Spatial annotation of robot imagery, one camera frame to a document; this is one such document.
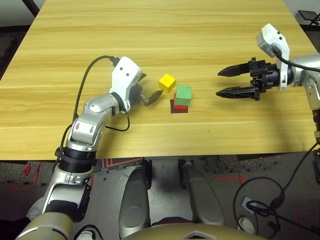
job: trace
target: stacked blocks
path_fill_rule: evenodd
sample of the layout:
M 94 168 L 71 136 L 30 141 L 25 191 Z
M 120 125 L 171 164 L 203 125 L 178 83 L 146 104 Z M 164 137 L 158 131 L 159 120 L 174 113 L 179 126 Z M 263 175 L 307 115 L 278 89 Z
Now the stacked blocks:
M 175 85 L 176 79 L 167 73 L 159 80 L 159 88 L 167 94 L 170 93 Z
M 176 112 L 188 111 L 188 105 L 192 99 L 192 87 L 178 85 L 173 96 L 173 110 Z
M 188 111 L 188 106 L 176 104 L 176 93 L 173 95 L 173 111 L 175 111 L 175 112 Z

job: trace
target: green cube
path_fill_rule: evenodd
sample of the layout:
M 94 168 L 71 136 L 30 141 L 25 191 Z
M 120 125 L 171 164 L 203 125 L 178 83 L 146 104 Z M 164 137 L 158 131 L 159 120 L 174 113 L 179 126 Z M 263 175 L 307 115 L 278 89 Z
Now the green cube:
M 188 106 L 192 98 L 192 86 L 178 85 L 176 88 L 175 104 Z

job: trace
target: gray floor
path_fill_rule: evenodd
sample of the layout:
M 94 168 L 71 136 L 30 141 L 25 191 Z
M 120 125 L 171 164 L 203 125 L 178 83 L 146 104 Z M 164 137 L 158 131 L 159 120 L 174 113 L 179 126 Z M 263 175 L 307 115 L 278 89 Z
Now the gray floor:
M 242 172 L 242 181 L 258 176 L 268 176 L 285 185 L 302 153 L 289 153 L 280 156 L 282 164 L 275 165 L 271 170 L 257 172 Z M 312 167 L 312 156 L 308 157 L 297 173 L 292 185 L 285 193 L 285 201 L 279 208 L 278 214 L 298 221 L 305 226 L 319 226 L 320 218 L 320 186 L 315 181 Z M 191 220 L 192 212 L 189 206 L 188 192 L 179 186 L 177 157 L 153 158 L 152 187 L 148 191 L 151 222 L 165 217 L 180 216 Z M 232 214 L 232 202 L 240 182 L 237 173 L 211 174 L 204 170 L 201 160 L 195 165 L 205 174 L 212 184 L 224 211 L 225 225 L 235 228 L 236 223 Z M 86 224 L 95 224 L 101 230 L 105 239 L 118 239 L 118 215 L 124 187 L 128 176 L 134 167 L 122 170 L 105 170 L 94 174 L 93 189 L 84 220 L 75 224 L 75 231 Z M 45 187 L 28 187 L 28 189 L 8 188 L 12 184 L 0 184 L 0 219 L 16 220 L 23 217 L 36 199 L 44 194 Z M 267 204 L 279 194 L 274 184 L 259 180 L 243 189 L 237 202 L 238 216 L 247 215 L 255 223 L 253 216 L 241 207 L 244 196 L 260 200 Z M 268 219 L 259 217 L 259 234 L 267 237 L 271 230 L 267 227 Z M 310 234 L 302 229 L 281 221 L 281 231 L 274 238 L 280 239 L 310 239 L 318 240 L 319 236 Z

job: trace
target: black cable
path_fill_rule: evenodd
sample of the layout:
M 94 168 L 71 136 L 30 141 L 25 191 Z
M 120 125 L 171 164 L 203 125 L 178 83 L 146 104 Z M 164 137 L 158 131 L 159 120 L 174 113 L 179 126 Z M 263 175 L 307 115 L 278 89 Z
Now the black cable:
M 72 124 L 70 124 L 69 126 L 67 126 L 66 129 L 64 130 L 64 133 L 63 133 L 63 136 L 62 136 L 62 139 L 61 139 L 61 143 L 60 143 L 60 148 L 59 148 L 59 151 L 60 151 L 60 152 L 62 151 L 62 148 L 64 147 L 67 132 L 68 132 L 68 130 L 69 130 L 71 127 L 72 127 Z M 55 160 L 55 162 L 54 162 L 53 168 L 52 168 L 52 173 L 54 173 L 55 168 L 56 168 L 59 160 L 60 160 L 60 157 L 57 157 L 56 160 Z
M 111 129 L 111 130 L 115 130 L 115 131 L 120 131 L 120 132 L 125 132 L 127 131 L 129 128 L 130 128 L 130 118 L 129 118 L 129 114 L 128 114 L 128 111 L 124 108 L 123 109 L 125 115 L 126 115 L 126 119 L 127 119 L 127 127 L 126 129 L 119 129 L 119 128 L 114 128 L 114 127 L 111 127 L 111 126 L 104 126 L 105 128 L 107 129 Z
M 283 63 L 289 65 L 289 66 L 293 66 L 296 68 L 300 68 L 300 69 L 305 69 L 305 70 L 310 70 L 310 71 L 314 71 L 314 72 L 318 72 L 320 73 L 320 69 L 319 68 L 315 68 L 315 67 L 309 67 L 309 66 L 303 66 L 300 64 L 296 64 L 292 61 L 288 61 L 282 58 L 282 52 L 281 50 L 277 47 L 277 46 L 273 46 L 272 48 L 273 53 L 276 55 L 276 57 Z
M 305 70 L 310 70 L 310 71 L 314 71 L 314 72 L 320 73 L 320 69 L 319 69 L 319 68 L 309 67 L 309 66 L 303 66 L 303 65 L 300 65 L 300 64 L 296 64 L 296 63 L 294 63 L 294 62 L 292 62 L 292 61 L 288 61 L 288 60 L 283 59 L 282 56 L 277 56 L 277 58 L 278 58 L 281 62 L 283 62 L 283 63 L 285 63 L 285 64 L 287 64 L 287 65 L 289 65 L 289 66 L 293 66 L 293 67 L 297 67 L 297 68 L 300 68 L 300 69 L 305 69 Z
M 83 227 L 76 233 L 76 235 L 74 235 L 74 238 L 73 238 L 73 239 L 74 239 L 74 240 L 77 240 L 77 238 L 80 236 L 80 234 L 81 234 L 85 229 L 89 229 L 89 228 L 94 229 L 94 230 L 98 233 L 100 240 L 104 240 L 104 238 L 103 238 L 102 235 L 101 235 L 101 232 L 99 231 L 99 228 L 97 228 L 97 226 L 92 225 L 92 224 L 88 224 L 88 225 L 83 226 Z
M 80 84 L 80 88 L 78 91 L 78 95 L 76 96 L 76 101 L 75 101 L 75 106 L 74 106 L 74 111 L 73 111 L 73 117 L 72 117 L 72 123 L 76 120 L 76 118 L 78 117 L 77 115 L 77 111 L 78 111 L 78 106 L 79 106 L 79 101 L 80 101 L 80 97 L 81 97 L 81 93 L 82 93 L 82 89 L 84 88 L 88 73 L 90 72 L 91 68 L 93 67 L 93 65 L 95 65 L 96 62 L 100 61 L 101 59 L 109 59 L 112 63 L 113 66 L 115 67 L 118 62 L 119 62 L 119 58 L 118 57 L 114 57 L 114 56 L 108 56 L 108 55 L 103 55 L 103 56 L 99 56 L 97 57 L 95 60 L 93 60 L 90 65 L 87 67 L 87 69 L 85 70 L 85 73 L 83 75 L 81 84 Z
M 298 163 L 298 165 L 296 166 L 296 168 L 294 169 L 289 181 L 287 182 L 287 184 L 282 187 L 276 180 L 270 178 L 270 177 L 267 177 L 267 176 L 260 176 L 260 177 L 254 177 L 254 178 L 251 178 L 247 181 L 245 181 L 238 189 L 237 191 L 235 192 L 235 195 L 234 195 L 234 198 L 233 198 L 233 204 L 232 204 L 232 208 L 233 208 L 233 217 L 234 217 L 234 220 L 237 224 L 237 226 L 242 230 L 244 231 L 244 229 L 242 228 L 242 226 L 240 225 L 239 221 L 238 221 L 238 217 L 237 217 L 237 214 L 236 214 L 236 201 L 237 201 L 237 198 L 238 198 L 238 195 L 239 195 L 239 192 L 243 189 L 244 186 L 246 186 L 247 184 L 253 182 L 253 181 L 256 181 L 256 180 L 268 180 L 268 181 L 271 181 L 273 183 L 275 183 L 279 189 L 280 189 L 280 194 L 278 197 L 276 197 L 274 200 L 271 201 L 271 204 L 270 205 L 267 205 L 261 201 L 256 201 L 256 200 L 251 200 L 251 201 L 248 201 L 246 203 L 246 207 L 253 211 L 255 216 L 256 216 L 256 225 L 257 225 L 257 228 L 259 226 L 259 223 L 258 223 L 258 218 L 257 218 L 257 215 L 261 216 L 261 217 L 269 217 L 269 216 L 274 216 L 275 217 L 275 223 L 273 222 L 269 222 L 269 226 L 273 229 L 273 233 L 268 237 L 268 239 L 271 239 L 273 238 L 277 232 L 280 230 L 280 223 L 279 223 L 279 219 L 283 220 L 283 221 L 286 221 L 290 224 L 293 224 L 303 230 L 306 230 L 308 232 L 311 232 L 311 233 L 314 233 L 314 234 L 317 234 L 320 236 L 320 231 L 314 229 L 314 228 L 308 228 L 308 227 L 305 227 L 299 223 L 296 223 L 294 221 L 291 221 L 283 216 L 280 216 L 277 214 L 276 212 L 276 209 L 279 208 L 281 206 L 281 204 L 283 203 L 284 199 L 285 199 L 285 190 L 289 187 L 289 185 L 291 184 L 291 182 L 293 181 L 298 169 L 300 168 L 301 164 L 304 162 L 304 160 L 307 158 L 307 156 L 311 153 L 311 151 L 317 146 L 317 143 L 315 143 L 310 149 L 309 151 L 307 151 L 305 153 L 305 155 L 302 157 L 302 159 L 300 160 L 300 162 Z
M 289 185 L 291 184 L 292 180 L 294 179 L 297 171 L 299 170 L 301 164 L 304 162 L 304 160 L 306 159 L 306 157 L 312 152 L 312 150 L 313 150 L 317 145 L 318 145 L 318 144 L 315 143 L 315 144 L 309 149 L 309 151 L 307 151 L 307 152 L 305 153 L 305 155 L 302 157 L 302 159 L 300 160 L 300 162 L 298 163 L 298 165 L 297 165 L 296 168 L 294 169 L 294 171 L 293 171 L 293 173 L 292 173 L 289 181 L 288 181 L 287 184 L 283 187 L 283 190 L 286 190 L 286 189 L 289 187 Z

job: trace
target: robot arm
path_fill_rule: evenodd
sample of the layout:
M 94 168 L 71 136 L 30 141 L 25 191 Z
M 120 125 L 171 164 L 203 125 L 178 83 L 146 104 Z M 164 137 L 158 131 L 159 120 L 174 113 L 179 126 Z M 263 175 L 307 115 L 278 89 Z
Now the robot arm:
M 218 91 L 217 96 L 230 99 L 252 98 L 260 99 L 260 93 L 267 89 L 278 87 L 284 90 L 287 85 L 292 87 L 304 86 L 310 109 L 313 113 L 313 120 L 317 129 L 315 138 L 320 141 L 320 53 L 293 58 L 288 65 L 283 61 L 289 60 L 290 49 L 285 37 L 271 24 L 262 28 L 261 33 L 256 37 L 257 45 L 270 57 L 276 57 L 276 64 L 266 63 L 265 60 L 256 61 L 252 58 L 248 63 L 228 66 L 218 73 L 220 76 L 233 77 L 244 73 L 250 73 L 252 80 L 249 87 L 229 87 Z M 314 70 L 303 69 L 298 66 L 313 68 Z
M 66 147 L 56 151 L 60 163 L 55 167 L 42 202 L 42 214 L 33 220 L 17 237 L 31 239 L 73 239 L 73 222 L 86 214 L 93 173 L 93 162 L 104 132 L 112 116 L 128 114 L 136 98 L 143 96 L 145 105 L 155 102 L 162 91 L 147 98 L 138 85 L 146 74 L 128 57 L 122 57 L 112 72 L 109 93 L 87 100 L 82 114 L 75 119 Z

